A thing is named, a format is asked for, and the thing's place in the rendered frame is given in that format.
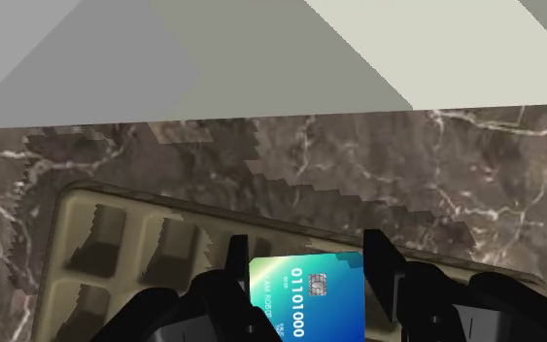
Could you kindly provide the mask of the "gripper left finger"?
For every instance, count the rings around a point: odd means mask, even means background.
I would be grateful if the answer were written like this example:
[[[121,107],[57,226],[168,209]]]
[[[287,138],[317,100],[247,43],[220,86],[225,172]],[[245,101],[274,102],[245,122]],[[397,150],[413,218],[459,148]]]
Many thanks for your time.
[[[90,342],[283,342],[252,304],[249,239],[233,235],[225,265],[195,276],[179,295],[163,287],[137,292]]]

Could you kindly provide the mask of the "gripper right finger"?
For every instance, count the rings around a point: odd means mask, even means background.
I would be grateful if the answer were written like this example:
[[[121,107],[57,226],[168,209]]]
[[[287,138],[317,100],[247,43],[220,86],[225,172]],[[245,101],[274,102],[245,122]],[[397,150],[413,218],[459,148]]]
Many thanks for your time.
[[[363,232],[363,273],[402,342],[547,342],[547,297],[484,271],[461,284],[409,261],[380,229]]]

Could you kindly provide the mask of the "blue green bank card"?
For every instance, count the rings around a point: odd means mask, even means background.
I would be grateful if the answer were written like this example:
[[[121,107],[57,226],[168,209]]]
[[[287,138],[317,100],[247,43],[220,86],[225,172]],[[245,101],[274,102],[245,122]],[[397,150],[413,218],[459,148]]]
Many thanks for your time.
[[[358,252],[256,257],[250,297],[283,342],[365,342]]]

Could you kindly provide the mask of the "beige compartment tray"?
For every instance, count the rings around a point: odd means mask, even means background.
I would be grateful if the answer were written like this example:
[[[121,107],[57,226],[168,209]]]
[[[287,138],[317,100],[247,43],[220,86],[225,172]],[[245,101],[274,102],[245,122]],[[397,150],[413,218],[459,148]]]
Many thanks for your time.
[[[178,294],[225,264],[233,235],[256,257],[358,252],[358,237],[98,183],[57,198],[35,342],[89,342],[129,299],[151,287]],[[365,280],[365,342],[402,342]]]

